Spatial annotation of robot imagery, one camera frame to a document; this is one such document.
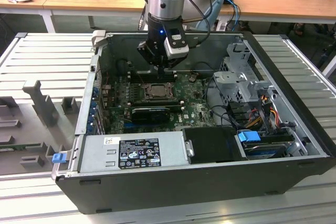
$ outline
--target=blue latch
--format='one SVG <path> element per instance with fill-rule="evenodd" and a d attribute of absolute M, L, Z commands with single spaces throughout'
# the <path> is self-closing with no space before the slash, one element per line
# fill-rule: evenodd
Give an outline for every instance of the blue latch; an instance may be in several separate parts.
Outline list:
<path fill-rule="evenodd" d="M 66 163 L 67 162 L 67 154 L 66 153 L 55 153 L 52 157 L 52 162 L 54 164 L 58 163 Z"/>
<path fill-rule="evenodd" d="M 256 131 L 242 131 L 238 134 L 241 142 L 260 141 L 260 136 Z"/>

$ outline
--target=metal frame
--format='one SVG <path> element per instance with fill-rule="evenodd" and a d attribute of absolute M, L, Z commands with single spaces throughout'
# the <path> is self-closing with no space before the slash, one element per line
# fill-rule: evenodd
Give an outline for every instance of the metal frame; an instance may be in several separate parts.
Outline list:
<path fill-rule="evenodd" d="M 304 179 L 283 195 L 216 201 L 100 215 L 82 215 L 49 173 L 0 177 L 0 221 L 36 223 L 334 223 L 335 170 Z"/>

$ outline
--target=metal bracket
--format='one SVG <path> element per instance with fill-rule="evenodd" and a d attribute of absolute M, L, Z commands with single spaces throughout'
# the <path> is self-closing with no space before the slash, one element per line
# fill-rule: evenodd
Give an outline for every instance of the metal bracket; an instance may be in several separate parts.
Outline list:
<path fill-rule="evenodd" d="M 106 30 L 95 30 L 95 31 L 93 31 L 91 41 L 92 41 L 92 46 L 93 47 L 100 47 L 100 46 L 106 44 L 107 43 Z"/>

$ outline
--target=metal slotted surface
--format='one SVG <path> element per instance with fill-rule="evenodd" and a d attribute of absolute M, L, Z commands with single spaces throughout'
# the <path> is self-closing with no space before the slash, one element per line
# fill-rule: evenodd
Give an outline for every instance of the metal slotted surface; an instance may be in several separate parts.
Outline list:
<path fill-rule="evenodd" d="M 28 34 L 20 38 L 0 66 L 0 97 L 31 103 L 22 91 L 27 80 L 41 81 L 41 92 L 54 102 L 81 101 L 92 55 L 92 34 Z"/>
<path fill-rule="evenodd" d="M 331 139 L 336 141 L 335 87 L 289 40 L 279 35 L 255 35 L 255 38 Z M 267 79 L 261 66 L 256 64 L 256 67 Z"/>

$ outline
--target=power supply label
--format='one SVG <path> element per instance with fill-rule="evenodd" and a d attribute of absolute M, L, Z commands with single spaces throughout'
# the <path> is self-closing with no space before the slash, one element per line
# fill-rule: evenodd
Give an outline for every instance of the power supply label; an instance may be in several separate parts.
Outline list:
<path fill-rule="evenodd" d="M 119 141 L 120 169 L 161 166 L 159 139 L 139 139 Z"/>

